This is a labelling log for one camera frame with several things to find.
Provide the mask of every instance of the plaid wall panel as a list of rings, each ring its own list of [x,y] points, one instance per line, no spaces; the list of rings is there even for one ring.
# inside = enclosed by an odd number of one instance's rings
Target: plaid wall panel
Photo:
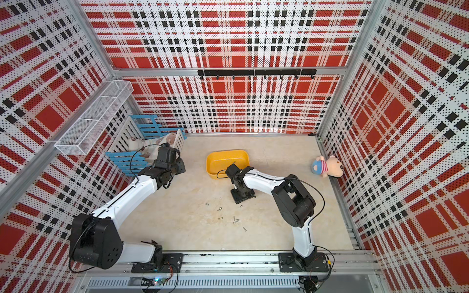
[[[80,0],[116,68],[345,66],[371,0]]]
[[[0,189],[108,78],[61,1],[0,4]]]
[[[104,154],[127,115],[123,106],[87,156],[54,158],[2,219],[1,292],[69,291],[75,278],[68,269],[73,217],[108,202],[130,180]]]
[[[315,133],[339,76],[126,77],[145,114],[198,132]]]
[[[388,1],[326,132],[393,291],[469,291],[468,31],[468,1]]]

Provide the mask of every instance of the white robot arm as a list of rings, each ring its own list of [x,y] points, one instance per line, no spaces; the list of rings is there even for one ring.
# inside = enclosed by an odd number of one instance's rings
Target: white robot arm
[[[72,223],[70,259],[108,269],[116,263],[139,263],[143,270],[163,265],[162,246],[156,242],[127,243],[121,241],[117,230],[127,216],[150,194],[161,186],[168,188],[174,175],[185,172],[179,151],[161,147],[158,159],[146,167],[121,191],[91,215],[80,214]],[[295,260],[307,268],[316,253],[310,234],[310,222],[316,205],[308,191],[294,175],[275,177],[252,167],[239,169],[232,164],[226,171],[234,184],[233,199],[240,203],[255,197],[253,189],[271,194],[282,217],[292,226]],[[288,193],[296,193],[293,199]]]

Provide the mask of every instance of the floor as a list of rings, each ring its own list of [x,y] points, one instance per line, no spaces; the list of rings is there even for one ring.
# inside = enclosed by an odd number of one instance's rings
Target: floor
[[[148,196],[127,217],[119,229],[122,240],[155,240],[164,250],[292,249],[291,226],[271,195],[256,191],[256,198],[237,205],[231,197],[230,180],[214,180],[206,173],[208,154],[235,149],[247,151],[250,166],[263,173],[294,174],[315,186],[326,203],[313,221],[314,243],[328,249],[353,249],[329,179],[310,171],[312,161],[320,155],[316,138],[311,136],[189,136],[181,152],[186,172],[175,176],[169,189]],[[323,201],[312,188],[306,188],[318,213]],[[233,217],[239,222],[233,224]]]

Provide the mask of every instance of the stuffed toy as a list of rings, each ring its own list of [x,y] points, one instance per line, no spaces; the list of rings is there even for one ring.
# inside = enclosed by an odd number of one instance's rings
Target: stuffed toy
[[[327,161],[324,160],[323,156],[320,156],[311,164],[311,171],[322,177],[327,175],[341,177],[344,174],[344,167],[335,156],[330,156]]]

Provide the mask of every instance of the yellow plastic tray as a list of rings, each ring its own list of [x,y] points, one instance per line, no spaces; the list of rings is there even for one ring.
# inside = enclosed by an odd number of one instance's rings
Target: yellow plastic tray
[[[240,169],[249,166],[249,156],[243,150],[224,150],[216,151],[207,156],[207,173],[212,179],[217,178],[217,173],[221,170],[226,170],[232,163]],[[218,173],[218,176],[225,178],[225,171]]]

